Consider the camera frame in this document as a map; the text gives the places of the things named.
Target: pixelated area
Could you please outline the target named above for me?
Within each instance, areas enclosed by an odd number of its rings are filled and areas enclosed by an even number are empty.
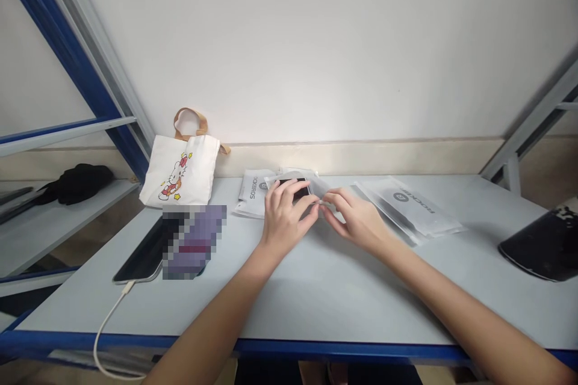
[[[203,272],[216,252],[227,222],[227,206],[165,206],[163,280],[192,280]]]

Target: tote bag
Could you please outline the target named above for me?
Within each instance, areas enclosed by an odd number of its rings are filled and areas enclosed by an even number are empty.
[[[176,127],[183,111],[199,118],[196,135],[183,135]],[[206,205],[211,198],[217,155],[231,149],[207,135],[207,118],[198,111],[181,108],[173,121],[175,137],[157,135],[139,199],[146,206]]]

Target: phone screen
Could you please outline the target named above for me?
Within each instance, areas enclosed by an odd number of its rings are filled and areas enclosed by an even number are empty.
[[[169,232],[167,224],[163,224],[163,218],[159,217],[142,242],[113,277],[113,282],[154,279],[160,271],[163,261],[163,246],[168,242]]]
[[[291,179],[279,179],[279,184],[281,185],[282,183],[285,183],[288,180],[291,180]],[[304,182],[304,181],[306,181],[306,179],[304,177],[298,177],[297,181],[298,182]],[[309,187],[305,186],[305,187],[301,188],[300,190],[298,190],[298,192],[293,194],[293,200],[298,200],[301,197],[308,196],[308,195],[310,195],[310,193],[311,192],[309,191]]]

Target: brown bag handle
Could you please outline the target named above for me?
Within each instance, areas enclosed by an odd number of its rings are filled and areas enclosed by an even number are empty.
[[[205,116],[203,116],[201,113],[199,113],[198,111],[193,110],[192,108],[183,107],[179,111],[176,112],[175,118],[173,120],[173,126],[175,127],[175,138],[177,140],[188,141],[189,138],[193,137],[192,135],[181,134],[181,131],[179,131],[176,127],[176,122],[179,120],[179,117],[181,116],[181,113],[183,111],[191,111],[199,118],[199,129],[197,129],[197,132],[195,133],[195,135],[206,135],[207,132],[209,131],[209,125],[207,123],[207,118]],[[227,146],[226,144],[221,144],[219,152],[224,154],[224,155],[228,155],[231,152],[231,148],[229,146]]]

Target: table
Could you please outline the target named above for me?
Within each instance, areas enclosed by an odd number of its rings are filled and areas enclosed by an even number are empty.
[[[331,186],[382,176],[324,177]],[[470,230],[416,252],[489,308],[578,365],[578,279],[530,276],[496,247],[545,209],[479,176],[397,176]],[[262,220],[231,214],[241,179],[215,179],[212,204],[227,225],[202,276],[136,284],[111,317],[102,348],[169,347],[226,284],[259,241]],[[160,215],[145,209],[41,306],[3,335],[15,345],[89,350],[121,286],[111,279]],[[263,289],[235,347],[238,353],[301,359],[466,361],[437,319],[384,266],[339,238],[323,220],[285,258]]]

